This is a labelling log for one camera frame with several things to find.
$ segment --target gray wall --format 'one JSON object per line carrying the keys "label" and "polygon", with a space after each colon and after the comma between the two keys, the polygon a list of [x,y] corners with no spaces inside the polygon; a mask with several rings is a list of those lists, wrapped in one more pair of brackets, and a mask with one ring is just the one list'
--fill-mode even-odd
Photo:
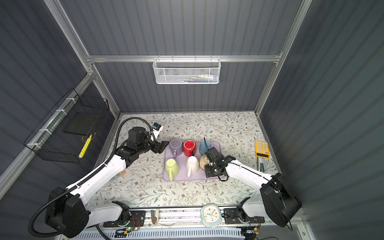
{"label": "gray wall", "polygon": [[[44,116],[85,74],[43,1],[0,1],[0,174]],[[84,94],[100,97],[93,84]],[[1,239],[35,239],[27,231],[30,217],[51,190],[66,187],[93,168],[113,121],[112,114],[104,119],[81,164],[32,159],[0,200]],[[43,217],[37,230],[52,231]]]}
{"label": "gray wall", "polygon": [[0,173],[85,74],[43,1],[0,1]]}
{"label": "gray wall", "polygon": [[91,55],[273,55],[299,3],[61,1]]}
{"label": "gray wall", "polygon": [[[83,94],[101,97],[94,84],[89,85]],[[93,169],[113,121],[114,116],[108,112],[80,164],[45,161],[37,156],[31,160],[0,200],[1,239],[37,239],[28,233],[27,225],[30,218],[47,202],[53,189],[65,188]],[[44,217],[45,211],[35,223],[36,230],[54,232],[54,229],[45,224]]]}
{"label": "gray wall", "polygon": [[[300,0],[61,3],[90,55],[275,55]],[[223,63],[207,86],[158,85],[149,63],[96,63],[122,112],[254,110],[272,65]]]}
{"label": "gray wall", "polygon": [[222,63],[218,84],[157,84],[152,63],[97,63],[121,112],[254,110],[273,63]]}
{"label": "gray wall", "polygon": [[314,1],[261,113],[318,240],[381,239],[383,1]]}

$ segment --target clock face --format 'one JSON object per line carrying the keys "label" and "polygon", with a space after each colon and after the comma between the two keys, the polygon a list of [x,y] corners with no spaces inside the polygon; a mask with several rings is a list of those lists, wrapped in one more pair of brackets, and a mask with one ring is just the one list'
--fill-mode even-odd
{"label": "clock face", "polygon": [[215,223],[218,220],[221,221],[221,212],[215,205],[206,206],[202,211],[204,220],[207,223]]}

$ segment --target clock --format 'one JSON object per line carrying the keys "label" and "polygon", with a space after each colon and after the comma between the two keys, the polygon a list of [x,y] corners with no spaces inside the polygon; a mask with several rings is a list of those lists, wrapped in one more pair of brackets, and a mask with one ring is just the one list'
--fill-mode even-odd
{"label": "clock", "polygon": [[206,227],[215,227],[221,223],[221,211],[216,204],[208,204],[201,208],[201,222]]}

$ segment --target floral tablecloth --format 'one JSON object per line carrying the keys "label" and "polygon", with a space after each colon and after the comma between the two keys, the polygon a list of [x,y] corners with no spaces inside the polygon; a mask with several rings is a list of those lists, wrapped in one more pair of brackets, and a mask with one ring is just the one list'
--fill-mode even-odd
{"label": "floral tablecloth", "polygon": [[[231,155],[240,162],[256,168],[255,140],[264,140],[254,112],[223,113],[159,113],[126,114],[120,122],[128,117],[138,116],[150,124],[158,122],[164,126],[159,141],[178,138],[220,142],[224,156]],[[119,144],[128,137],[128,130],[134,126],[146,127],[139,120],[128,121],[121,129]],[[219,180],[192,180],[166,182],[163,179],[164,153],[152,151],[141,154],[139,159],[124,172],[118,174],[95,193],[88,205],[108,204],[119,200],[130,207],[185,206],[205,205],[209,203],[237,204],[245,197],[259,197],[258,189],[252,189],[241,181],[229,178],[226,182]],[[266,172],[277,173],[272,159],[266,161]]]}

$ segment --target blue mug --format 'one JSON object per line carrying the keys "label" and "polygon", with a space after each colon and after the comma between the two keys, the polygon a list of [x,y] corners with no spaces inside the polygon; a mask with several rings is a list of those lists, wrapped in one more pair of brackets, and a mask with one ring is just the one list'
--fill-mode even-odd
{"label": "blue mug", "polygon": [[201,156],[203,156],[209,149],[211,149],[211,143],[208,140],[205,142],[207,143],[207,146],[205,146],[204,141],[202,141],[199,147],[199,153]]}

